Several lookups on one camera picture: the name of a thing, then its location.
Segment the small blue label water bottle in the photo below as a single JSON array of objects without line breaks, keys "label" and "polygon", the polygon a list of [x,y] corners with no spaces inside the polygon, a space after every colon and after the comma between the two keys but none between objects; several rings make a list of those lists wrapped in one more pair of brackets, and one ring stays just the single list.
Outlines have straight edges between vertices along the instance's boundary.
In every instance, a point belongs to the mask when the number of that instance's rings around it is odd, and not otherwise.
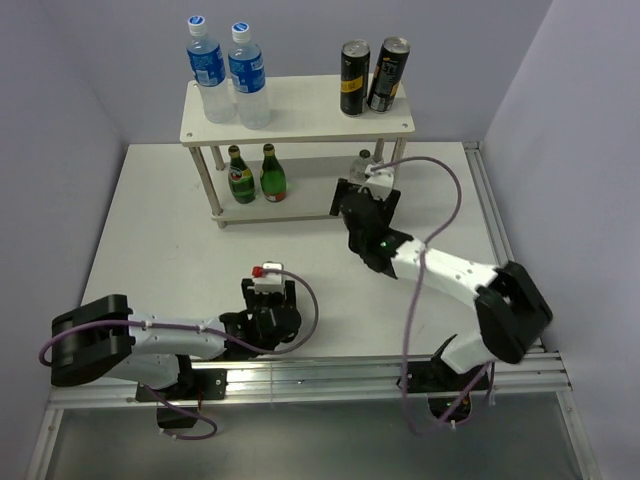
[{"label": "small blue label water bottle", "polygon": [[252,37],[246,22],[231,27],[233,47],[228,62],[241,123],[258,130],[270,122],[270,107],[262,50]]}]

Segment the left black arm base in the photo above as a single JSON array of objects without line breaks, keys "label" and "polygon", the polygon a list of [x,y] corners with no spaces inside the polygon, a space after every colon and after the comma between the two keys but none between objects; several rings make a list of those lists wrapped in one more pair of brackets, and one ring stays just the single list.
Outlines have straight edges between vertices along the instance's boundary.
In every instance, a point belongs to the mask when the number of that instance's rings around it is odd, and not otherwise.
[{"label": "left black arm base", "polygon": [[[197,369],[183,375],[176,384],[157,390],[157,393],[172,405],[176,402],[196,401],[196,407],[185,407],[186,411],[196,414],[205,400],[224,399],[226,386],[226,369]],[[156,402],[158,404],[156,408],[156,423],[160,428],[186,430],[196,425],[195,418],[163,406],[141,384],[137,387],[135,399],[141,403]]]}]

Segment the green glass bottle front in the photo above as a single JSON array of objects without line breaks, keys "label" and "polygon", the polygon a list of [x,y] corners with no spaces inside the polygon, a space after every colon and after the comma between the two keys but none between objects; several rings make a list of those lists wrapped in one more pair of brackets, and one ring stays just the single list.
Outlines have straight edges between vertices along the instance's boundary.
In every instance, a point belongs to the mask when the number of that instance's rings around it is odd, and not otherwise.
[{"label": "green glass bottle front", "polygon": [[228,154],[230,156],[228,184],[232,196],[240,204],[249,204],[256,198],[253,174],[242,158],[237,145],[229,146]]}]

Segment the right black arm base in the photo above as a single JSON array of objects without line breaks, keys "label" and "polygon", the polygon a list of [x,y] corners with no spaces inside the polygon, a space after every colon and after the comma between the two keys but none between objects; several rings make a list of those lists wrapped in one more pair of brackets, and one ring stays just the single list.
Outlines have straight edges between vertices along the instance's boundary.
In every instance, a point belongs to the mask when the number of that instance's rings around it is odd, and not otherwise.
[{"label": "right black arm base", "polygon": [[[409,362],[407,374],[407,389],[410,394],[417,393],[443,393],[461,392],[474,379],[481,370],[481,366],[472,368],[464,374],[457,374],[449,369],[445,364],[436,361],[415,361]],[[488,390],[493,386],[494,365],[490,364],[488,371],[479,378],[471,391]],[[428,400],[429,409],[434,417],[441,417],[450,407],[456,396],[439,397]],[[469,418],[473,412],[471,394],[467,394],[456,410],[448,417],[449,420],[460,422]]]}]

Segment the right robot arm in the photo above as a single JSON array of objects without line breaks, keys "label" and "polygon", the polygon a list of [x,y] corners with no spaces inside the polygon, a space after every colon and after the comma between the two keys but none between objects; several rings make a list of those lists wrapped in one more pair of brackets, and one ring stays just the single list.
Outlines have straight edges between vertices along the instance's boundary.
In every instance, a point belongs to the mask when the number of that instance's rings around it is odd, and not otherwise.
[{"label": "right robot arm", "polygon": [[436,289],[477,315],[475,327],[446,340],[434,355],[435,383],[452,390],[487,362],[520,363],[553,319],[528,271],[513,261],[502,266],[475,263],[392,229],[400,192],[390,187],[382,191],[379,195],[371,183],[338,180],[330,214],[342,217],[349,249],[371,270]]}]

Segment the clear soda bottle front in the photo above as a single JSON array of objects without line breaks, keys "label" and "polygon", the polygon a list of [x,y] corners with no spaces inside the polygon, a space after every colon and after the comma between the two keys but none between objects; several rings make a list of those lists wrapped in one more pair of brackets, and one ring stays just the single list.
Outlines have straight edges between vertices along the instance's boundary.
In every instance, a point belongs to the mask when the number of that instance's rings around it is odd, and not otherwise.
[{"label": "clear soda bottle front", "polygon": [[281,262],[267,261],[262,264],[262,268],[266,270],[283,270],[284,264]]}]

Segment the green glass bottle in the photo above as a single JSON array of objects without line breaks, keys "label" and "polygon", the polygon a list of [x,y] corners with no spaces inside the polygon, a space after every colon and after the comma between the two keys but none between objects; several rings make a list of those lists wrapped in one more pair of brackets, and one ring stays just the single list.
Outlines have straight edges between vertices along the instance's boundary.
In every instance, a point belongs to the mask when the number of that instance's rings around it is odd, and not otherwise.
[{"label": "green glass bottle", "polygon": [[229,146],[228,154],[230,156],[228,184],[232,196],[240,204],[249,204],[256,198],[253,174],[242,158],[237,145]]},{"label": "green glass bottle", "polygon": [[275,154],[275,147],[267,143],[263,146],[263,163],[260,173],[260,185],[267,201],[277,203],[285,199],[287,180],[283,167]]}]

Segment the clear soda bottle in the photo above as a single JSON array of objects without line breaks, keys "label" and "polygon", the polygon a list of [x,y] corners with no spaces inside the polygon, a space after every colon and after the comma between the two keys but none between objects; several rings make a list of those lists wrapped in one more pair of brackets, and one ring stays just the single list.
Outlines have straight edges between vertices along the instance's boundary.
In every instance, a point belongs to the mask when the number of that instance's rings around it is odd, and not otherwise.
[{"label": "clear soda bottle", "polygon": [[368,149],[362,149],[351,164],[349,182],[358,185],[364,184],[368,179],[367,167],[372,164],[371,152]]},{"label": "clear soda bottle", "polygon": [[267,261],[262,264],[262,268],[266,270],[283,270],[284,264],[281,262]]}]

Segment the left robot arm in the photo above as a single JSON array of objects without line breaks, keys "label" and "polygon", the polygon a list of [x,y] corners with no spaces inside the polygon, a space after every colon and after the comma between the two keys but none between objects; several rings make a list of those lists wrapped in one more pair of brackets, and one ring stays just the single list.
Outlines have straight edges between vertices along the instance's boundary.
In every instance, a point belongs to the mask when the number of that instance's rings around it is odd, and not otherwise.
[{"label": "left robot arm", "polygon": [[50,379],[75,387],[103,377],[139,382],[183,399],[195,386],[193,358],[243,361],[292,342],[302,325],[295,283],[241,282],[245,309],[204,319],[160,320],[111,294],[56,317]]}]

